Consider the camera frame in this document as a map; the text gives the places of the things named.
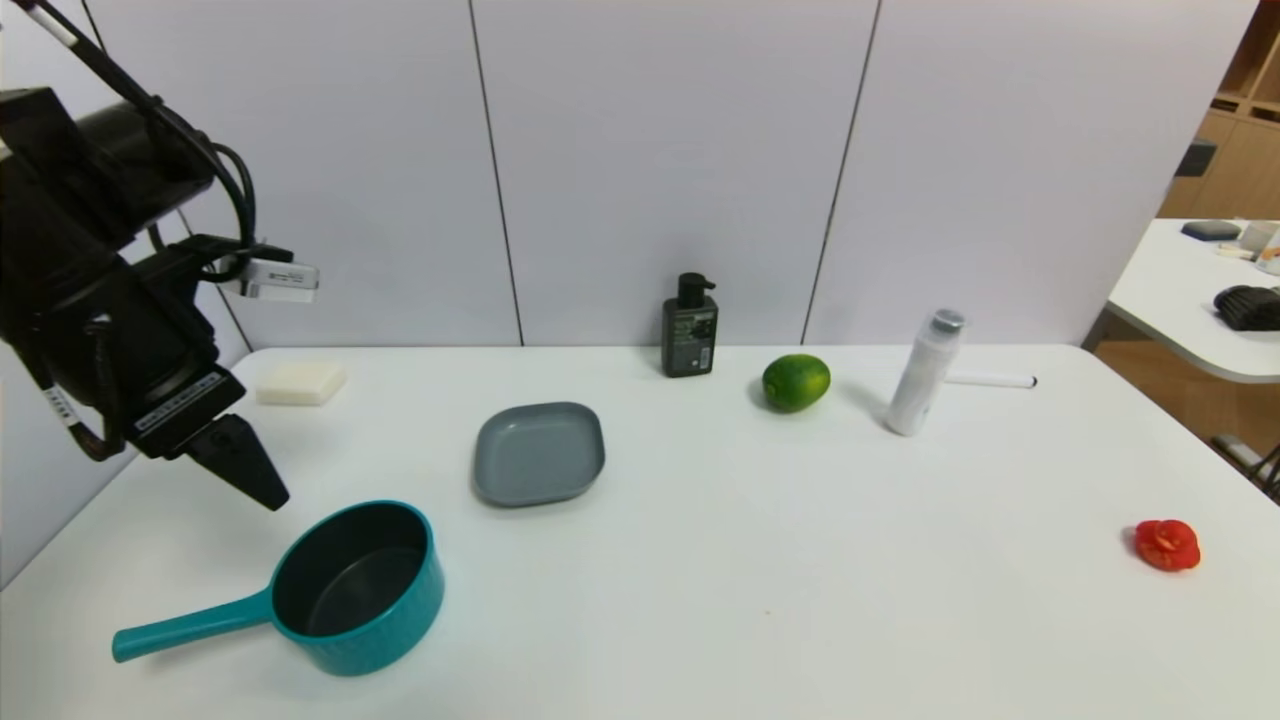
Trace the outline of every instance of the white bottle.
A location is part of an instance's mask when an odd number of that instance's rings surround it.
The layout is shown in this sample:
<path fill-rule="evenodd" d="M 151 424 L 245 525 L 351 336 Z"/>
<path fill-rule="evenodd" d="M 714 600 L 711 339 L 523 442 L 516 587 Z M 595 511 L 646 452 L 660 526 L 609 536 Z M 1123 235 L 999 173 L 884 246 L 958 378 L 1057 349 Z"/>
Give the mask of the white bottle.
<path fill-rule="evenodd" d="M 897 383 L 893 402 L 888 406 L 884 424 L 901 436 L 914 436 L 924 425 L 933 397 L 947 377 L 947 368 L 960 351 L 960 331 L 964 315 L 955 310 L 938 310 L 929 315 L 915 336 L 911 359 L 906 361 L 902 379 Z"/>
<path fill-rule="evenodd" d="M 1262 252 L 1258 252 L 1258 269 L 1263 273 L 1280 275 L 1280 227 L 1276 228 Z"/>

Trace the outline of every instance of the soap dispenser bottle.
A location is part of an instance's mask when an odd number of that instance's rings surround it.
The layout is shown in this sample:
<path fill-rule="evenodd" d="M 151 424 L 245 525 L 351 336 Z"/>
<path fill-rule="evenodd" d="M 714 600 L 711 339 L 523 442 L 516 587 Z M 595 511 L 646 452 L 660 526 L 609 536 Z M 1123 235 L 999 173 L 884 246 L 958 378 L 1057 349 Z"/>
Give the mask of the soap dispenser bottle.
<path fill-rule="evenodd" d="M 714 287 L 700 273 L 682 273 L 676 297 L 662 304 L 662 372 L 667 377 L 712 372 L 719 307 L 707 291 Z"/>

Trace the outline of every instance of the white wall panel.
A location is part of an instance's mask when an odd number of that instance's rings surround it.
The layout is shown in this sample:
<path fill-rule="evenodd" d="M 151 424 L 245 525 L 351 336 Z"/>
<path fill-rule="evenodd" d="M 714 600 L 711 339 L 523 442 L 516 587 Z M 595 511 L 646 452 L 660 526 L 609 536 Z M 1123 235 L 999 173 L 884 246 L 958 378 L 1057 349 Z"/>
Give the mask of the white wall panel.
<path fill-rule="evenodd" d="M 79 3 L 63 0 L 54 5 L 77 27 L 90 32 Z M 50 86 L 73 118 L 119 100 L 17 5 L 0 5 L 0 22 L 4 23 L 0 58 L 5 88 Z M 177 215 L 161 220 L 160 228 L 166 240 L 186 237 Z M 142 238 L 129 245 L 123 255 L 137 261 L 150 252 Z M 214 325 L 221 352 L 219 361 L 234 365 L 247 354 L 247 347 L 218 297 L 218 290 L 201 284 L 196 306 Z M 137 451 L 129 447 L 105 462 L 86 457 L 54 416 L 22 361 L 4 343 L 0 343 L 0 384 L 4 387 L 0 405 L 4 416 L 0 428 L 0 496 L 4 497 L 0 506 L 0 587 L 4 587 Z M 96 427 L 96 413 L 81 409 L 81 416 Z M 220 480 L 210 477 L 210 482 Z"/>
<path fill-rule="evenodd" d="M 1078 342 L 1253 0 L 884 0 L 806 342 Z"/>
<path fill-rule="evenodd" d="M 95 1 L 114 58 L 244 156 L 314 305 L 233 299 L 255 347 L 515 345 L 466 0 Z M 216 191 L 195 229 L 234 232 Z"/>
<path fill-rule="evenodd" d="M 797 342 L 874 9 L 476 0 L 525 342 L 654 343 L 686 270 Z"/>

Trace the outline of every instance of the gray plate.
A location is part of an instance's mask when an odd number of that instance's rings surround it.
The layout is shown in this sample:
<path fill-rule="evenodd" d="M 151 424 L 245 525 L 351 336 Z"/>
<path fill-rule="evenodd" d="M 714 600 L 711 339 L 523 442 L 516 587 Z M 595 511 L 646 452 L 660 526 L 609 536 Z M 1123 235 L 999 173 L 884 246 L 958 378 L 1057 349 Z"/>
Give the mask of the gray plate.
<path fill-rule="evenodd" d="M 577 402 L 508 407 L 480 428 L 475 489 L 506 507 L 577 497 L 604 468 L 600 419 Z"/>

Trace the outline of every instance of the green lime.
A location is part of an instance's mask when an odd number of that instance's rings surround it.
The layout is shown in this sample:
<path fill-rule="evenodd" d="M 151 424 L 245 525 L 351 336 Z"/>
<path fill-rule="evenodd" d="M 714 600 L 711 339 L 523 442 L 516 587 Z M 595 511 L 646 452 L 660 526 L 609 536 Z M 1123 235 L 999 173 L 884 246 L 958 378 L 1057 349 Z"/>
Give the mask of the green lime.
<path fill-rule="evenodd" d="M 831 387 L 831 370 L 813 355 L 783 355 L 764 369 L 764 397 L 783 413 L 818 402 Z"/>

